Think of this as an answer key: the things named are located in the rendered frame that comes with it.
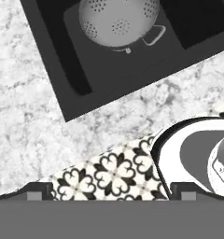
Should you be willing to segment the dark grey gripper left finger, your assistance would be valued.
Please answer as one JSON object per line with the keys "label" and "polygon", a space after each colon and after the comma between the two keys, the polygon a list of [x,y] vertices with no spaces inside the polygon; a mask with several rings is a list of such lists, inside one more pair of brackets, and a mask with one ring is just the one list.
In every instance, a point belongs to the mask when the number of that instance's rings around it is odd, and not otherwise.
{"label": "dark grey gripper left finger", "polygon": [[30,182],[19,190],[0,195],[0,200],[51,201],[52,189],[50,182]]}

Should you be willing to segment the white and black round object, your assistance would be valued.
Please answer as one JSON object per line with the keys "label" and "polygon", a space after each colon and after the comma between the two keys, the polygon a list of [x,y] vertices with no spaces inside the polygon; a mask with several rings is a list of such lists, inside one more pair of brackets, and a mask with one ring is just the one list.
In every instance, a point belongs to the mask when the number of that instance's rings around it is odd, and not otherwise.
{"label": "white and black round object", "polygon": [[224,196],[224,119],[182,120],[155,137],[150,154],[169,199],[173,182]]}

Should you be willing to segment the black sink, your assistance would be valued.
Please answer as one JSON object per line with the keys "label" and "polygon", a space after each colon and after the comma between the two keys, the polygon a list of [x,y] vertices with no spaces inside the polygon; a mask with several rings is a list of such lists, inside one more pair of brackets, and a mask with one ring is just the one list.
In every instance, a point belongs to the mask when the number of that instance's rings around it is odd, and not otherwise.
{"label": "black sink", "polygon": [[20,0],[63,118],[75,119],[224,50],[224,0],[161,0],[152,47],[115,52],[89,40],[79,0]]}

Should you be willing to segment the grey perforated metal colander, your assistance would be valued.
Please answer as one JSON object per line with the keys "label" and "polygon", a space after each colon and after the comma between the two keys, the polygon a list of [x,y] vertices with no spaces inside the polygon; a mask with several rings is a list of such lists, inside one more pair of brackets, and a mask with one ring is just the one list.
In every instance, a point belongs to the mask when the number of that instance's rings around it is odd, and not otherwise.
{"label": "grey perforated metal colander", "polygon": [[165,34],[156,20],[160,0],[81,0],[80,27],[92,42],[115,52],[132,52],[131,44],[142,40],[148,47]]}

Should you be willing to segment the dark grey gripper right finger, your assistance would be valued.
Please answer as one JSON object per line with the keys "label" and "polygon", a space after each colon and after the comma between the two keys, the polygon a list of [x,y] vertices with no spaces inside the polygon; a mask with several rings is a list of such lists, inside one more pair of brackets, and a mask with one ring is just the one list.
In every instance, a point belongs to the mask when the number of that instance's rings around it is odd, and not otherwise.
{"label": "dark grey gripper right finger", "polygon": [[170,199],[175,201],[224,201],[224,196],[205,191],[193,182],[173,182],[170,190]]}

